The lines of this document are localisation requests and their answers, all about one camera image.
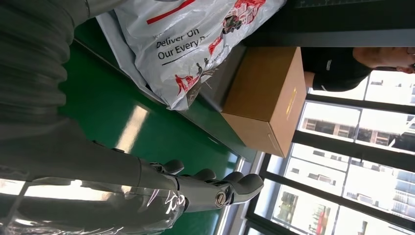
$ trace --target red stripe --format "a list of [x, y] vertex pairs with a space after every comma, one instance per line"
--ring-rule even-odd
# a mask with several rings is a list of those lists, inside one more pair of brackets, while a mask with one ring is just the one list
[[166, 12], [164, 14], [161, 14], [159, 16], [156, 16], [154, 18], [151, 18], [151, 19], [147, 20], [147, 24], [152, 24], [152, 23], [155, 23], [155, 22], [157, 22], [159, 20], [162, 20], [163, 18], [168, 17], [169, 15], [171, 15], [171, 14], [179, 11], [180, 9], [183, 9], [183, 8], [189, 6], [190, 4], [194, 3], [195, 1], [196, 0], [186, 0], [180, 6], [174, 8], [173, 10], [168, 11], [168, 12]]

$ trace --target brown cardboard box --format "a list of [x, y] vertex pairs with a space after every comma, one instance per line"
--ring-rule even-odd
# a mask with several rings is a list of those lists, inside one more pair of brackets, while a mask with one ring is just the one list
[[246, 146], [286, 157], [305, 95], [299, 47], [251, 47], [222, 115]]

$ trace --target person's arm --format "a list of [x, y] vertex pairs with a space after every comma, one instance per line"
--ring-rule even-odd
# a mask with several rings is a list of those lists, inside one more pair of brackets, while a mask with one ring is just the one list
[[313, 88], [314, 76], [316, 74], [313, 72], [304, 71], [305, 87]]

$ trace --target gray robotic hand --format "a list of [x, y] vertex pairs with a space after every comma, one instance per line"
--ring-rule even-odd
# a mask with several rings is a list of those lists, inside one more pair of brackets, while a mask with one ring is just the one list
[[186, 198], [186, 212], [214, 210], [246, 203], [263, 187], [262, 179], [256, 174], [244, 176], [241, 172], [233, 172], [223, 180], [217, 180], [210, 169], [203, 169], [193, 176], [174, 176], [184, 169], [182, 162], [178, 160], [172, 160], [165, 165], [150, 165], [177, 181], [177, 188]]
[[0, 234], [159, 233], [183, 212], [245, 203], [262, 189], [257, 175], [179, 175], [180, 161], [109, 149], [58, 115], [75, 27], [123, 1], [1, 2]]

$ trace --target white plastic bag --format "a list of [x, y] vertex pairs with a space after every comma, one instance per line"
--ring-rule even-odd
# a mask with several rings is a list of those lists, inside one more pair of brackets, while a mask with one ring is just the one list
[[170, 109], [185, 110], [202, 76], [275, 14], [285, 0], [130, 0], [115, 10], [135, 65]]

